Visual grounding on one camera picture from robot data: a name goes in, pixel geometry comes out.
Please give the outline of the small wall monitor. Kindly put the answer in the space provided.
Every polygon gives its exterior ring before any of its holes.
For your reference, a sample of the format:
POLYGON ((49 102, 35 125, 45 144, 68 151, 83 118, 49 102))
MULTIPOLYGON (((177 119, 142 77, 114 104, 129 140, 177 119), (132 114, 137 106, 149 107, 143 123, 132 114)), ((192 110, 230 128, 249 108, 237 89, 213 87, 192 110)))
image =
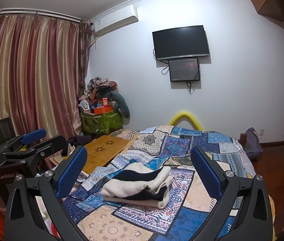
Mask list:
POLYGON ((170 60, 169 73, 171 82, 193 82, 201 79, 197 58, 170 60))

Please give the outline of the white air conditioner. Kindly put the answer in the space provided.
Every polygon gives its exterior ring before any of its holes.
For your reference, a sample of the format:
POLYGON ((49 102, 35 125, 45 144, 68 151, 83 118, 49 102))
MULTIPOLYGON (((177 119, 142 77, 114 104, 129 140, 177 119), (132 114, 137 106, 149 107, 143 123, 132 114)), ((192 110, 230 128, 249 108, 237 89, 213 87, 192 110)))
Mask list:
POLYGON ((92 20, 94 35, 101 37, 122 27, 139 21, 137 8, 133 4, 117 5, 92 20))

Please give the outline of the green fabric storage basket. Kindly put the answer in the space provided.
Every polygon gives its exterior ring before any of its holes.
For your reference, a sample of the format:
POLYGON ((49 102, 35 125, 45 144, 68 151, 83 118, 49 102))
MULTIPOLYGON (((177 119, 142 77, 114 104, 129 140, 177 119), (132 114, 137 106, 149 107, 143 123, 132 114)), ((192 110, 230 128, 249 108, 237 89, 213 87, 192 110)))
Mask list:
POLYGON ((92 134, 110 134, 122 128, 122 116, 116 111, 100 115, 81 113, 82 130, 92 134))

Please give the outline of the white and navy knit sweater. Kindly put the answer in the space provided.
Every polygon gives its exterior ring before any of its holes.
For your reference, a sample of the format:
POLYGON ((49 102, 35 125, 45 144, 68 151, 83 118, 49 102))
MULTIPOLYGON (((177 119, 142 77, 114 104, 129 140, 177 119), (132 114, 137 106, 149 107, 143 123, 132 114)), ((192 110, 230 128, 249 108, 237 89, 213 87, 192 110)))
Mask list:
POLYGON ((103 185, 101 196, 110 202, 163 209, 169 202, 172 182, 169 166, 152 170, 132 163, 103 185))

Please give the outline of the pile of clothes and boxes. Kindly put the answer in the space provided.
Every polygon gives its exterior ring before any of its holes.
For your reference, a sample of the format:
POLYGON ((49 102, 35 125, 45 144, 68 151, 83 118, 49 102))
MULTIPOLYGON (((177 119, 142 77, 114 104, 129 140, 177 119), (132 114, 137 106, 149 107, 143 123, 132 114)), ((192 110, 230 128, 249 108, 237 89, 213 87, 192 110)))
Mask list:
POLYGON ((89 115, 100 115, 112 109, 125 118, 130 117, 129 108, 124 97, 118 92, 117 83, 101 77, 94 77, 89 81, 79 99, 79 109, 89 115))

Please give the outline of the wooden lap table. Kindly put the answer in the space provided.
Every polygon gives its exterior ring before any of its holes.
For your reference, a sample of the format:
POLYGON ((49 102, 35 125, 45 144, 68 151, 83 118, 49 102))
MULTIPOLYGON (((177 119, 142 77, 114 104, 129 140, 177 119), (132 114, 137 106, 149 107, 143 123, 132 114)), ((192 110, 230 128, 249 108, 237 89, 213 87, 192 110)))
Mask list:
POLYGON ((112 136, 101 136, 85 145, 88 158, 83 171, 91 174, 98 166, 106 167, 119 154, 125 154, 137 134, 130 140, 112 136))

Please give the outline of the grey blue bag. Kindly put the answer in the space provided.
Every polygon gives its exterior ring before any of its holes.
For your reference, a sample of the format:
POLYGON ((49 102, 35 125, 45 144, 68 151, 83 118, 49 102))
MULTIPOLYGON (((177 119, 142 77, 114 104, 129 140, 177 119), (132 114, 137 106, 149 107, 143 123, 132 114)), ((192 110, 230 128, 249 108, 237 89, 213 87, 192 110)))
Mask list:
POLYGON ((245 132, 247 139, 244 151, 250 160, 259 158, 263 153, 263 148, 260 145, 258 133, 251 127, 245 132))

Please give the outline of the large wall television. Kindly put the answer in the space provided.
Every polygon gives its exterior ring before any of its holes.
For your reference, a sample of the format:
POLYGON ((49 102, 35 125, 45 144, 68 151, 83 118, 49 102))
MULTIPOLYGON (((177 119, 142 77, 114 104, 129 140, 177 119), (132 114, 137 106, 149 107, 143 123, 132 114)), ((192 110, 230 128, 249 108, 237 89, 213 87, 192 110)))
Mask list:
POLYGON ((203 25, 155 31, 152 38, 157 60, 210 56, 203 25))

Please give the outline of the striped pink beige curtain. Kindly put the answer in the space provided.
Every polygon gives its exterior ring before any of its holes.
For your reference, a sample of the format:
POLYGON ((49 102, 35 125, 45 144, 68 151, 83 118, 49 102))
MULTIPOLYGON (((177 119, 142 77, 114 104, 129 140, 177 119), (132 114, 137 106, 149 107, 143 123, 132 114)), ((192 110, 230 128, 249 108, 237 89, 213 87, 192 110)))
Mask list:
POLYGON ((17 134, 77 136, 91 36, 86 19, 0 11, 0 119, 10 118, 17 134))

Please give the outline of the white wall socket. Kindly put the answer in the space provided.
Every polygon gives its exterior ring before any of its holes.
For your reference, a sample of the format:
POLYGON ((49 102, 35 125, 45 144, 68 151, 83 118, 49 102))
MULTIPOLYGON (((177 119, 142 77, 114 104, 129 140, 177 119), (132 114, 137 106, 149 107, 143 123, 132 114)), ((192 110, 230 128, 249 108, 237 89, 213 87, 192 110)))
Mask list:
POLYGON ((264 129, 261 129, 259 134, 262 136, 264 134, 264 131, 265 131, 264 129))

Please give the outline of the blue patchwork bed quilt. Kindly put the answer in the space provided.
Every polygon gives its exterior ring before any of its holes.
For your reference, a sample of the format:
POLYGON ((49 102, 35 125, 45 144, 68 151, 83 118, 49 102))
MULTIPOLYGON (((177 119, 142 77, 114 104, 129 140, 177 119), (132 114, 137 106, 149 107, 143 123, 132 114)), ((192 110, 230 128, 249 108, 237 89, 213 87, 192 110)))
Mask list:
POLYGON ((241 143, 176 126, 139 132, 63 202, 88 240, 272 240, 263 178, 241 143))

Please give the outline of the yellow curved tube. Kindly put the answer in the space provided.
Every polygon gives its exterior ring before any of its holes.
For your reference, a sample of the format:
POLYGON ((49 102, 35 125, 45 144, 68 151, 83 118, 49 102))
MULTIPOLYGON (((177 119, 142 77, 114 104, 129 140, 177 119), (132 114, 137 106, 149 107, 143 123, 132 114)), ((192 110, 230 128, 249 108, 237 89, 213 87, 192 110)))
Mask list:
POLYGON ((176 126, 180 121, 187 121, 195 130, 202 131, 203 128, 198 120, 188 111, 178 112, 169 122, 170 126, 176 126))

